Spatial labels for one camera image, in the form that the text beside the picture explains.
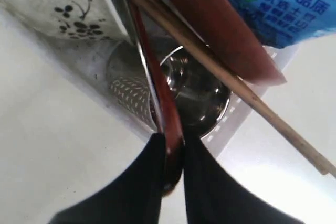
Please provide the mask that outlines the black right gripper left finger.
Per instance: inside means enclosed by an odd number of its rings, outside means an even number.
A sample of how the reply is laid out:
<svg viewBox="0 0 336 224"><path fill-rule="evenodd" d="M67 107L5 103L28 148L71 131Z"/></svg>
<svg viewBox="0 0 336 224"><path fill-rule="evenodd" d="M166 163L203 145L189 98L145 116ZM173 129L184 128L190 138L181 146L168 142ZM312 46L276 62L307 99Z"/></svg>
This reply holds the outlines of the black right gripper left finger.
<svg viewBox="0 0 336 224"><path fill-rule="evenodd" d="M158 223L164 163L165 138L154 133L120 176L89 198L56 213L50 223Z"/></svg>

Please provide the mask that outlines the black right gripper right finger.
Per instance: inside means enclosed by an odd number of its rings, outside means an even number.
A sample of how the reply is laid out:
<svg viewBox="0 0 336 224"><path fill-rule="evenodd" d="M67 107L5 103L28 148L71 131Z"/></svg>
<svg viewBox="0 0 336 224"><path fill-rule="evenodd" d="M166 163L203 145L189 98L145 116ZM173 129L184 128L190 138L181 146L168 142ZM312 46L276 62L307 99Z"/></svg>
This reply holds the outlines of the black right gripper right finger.
<svg viewBox="0 0 336 224"><path fill-rule="evenodd" d="M301 223L235 181L194 133L185 131L184 139L188 223Z"/></svg>

